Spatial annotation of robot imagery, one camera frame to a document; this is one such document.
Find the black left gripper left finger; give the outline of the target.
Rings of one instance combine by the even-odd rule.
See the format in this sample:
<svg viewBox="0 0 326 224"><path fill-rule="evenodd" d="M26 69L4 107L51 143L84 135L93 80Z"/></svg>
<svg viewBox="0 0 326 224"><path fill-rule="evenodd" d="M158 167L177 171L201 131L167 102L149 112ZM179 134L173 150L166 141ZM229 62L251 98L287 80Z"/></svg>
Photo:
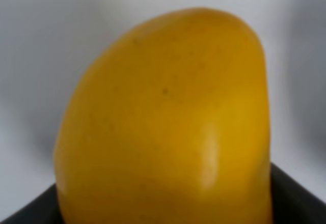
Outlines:
<svg viewBox="0 0 326 224"><path fill-rule="evenodd" d="M28 205L1 221L3 224L63 224L56 185L53 184L44 193Z"/></svg>

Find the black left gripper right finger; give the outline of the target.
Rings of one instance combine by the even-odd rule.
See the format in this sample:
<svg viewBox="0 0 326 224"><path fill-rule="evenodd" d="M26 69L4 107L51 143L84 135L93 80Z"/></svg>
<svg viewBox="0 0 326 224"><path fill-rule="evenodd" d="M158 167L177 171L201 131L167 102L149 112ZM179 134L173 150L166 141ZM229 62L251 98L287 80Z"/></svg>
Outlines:
<svg viewBox="0 0 326 224"><path fill-rule="evenodd" d="M325 203L271 165L273 223L325 224Z"/></svg>

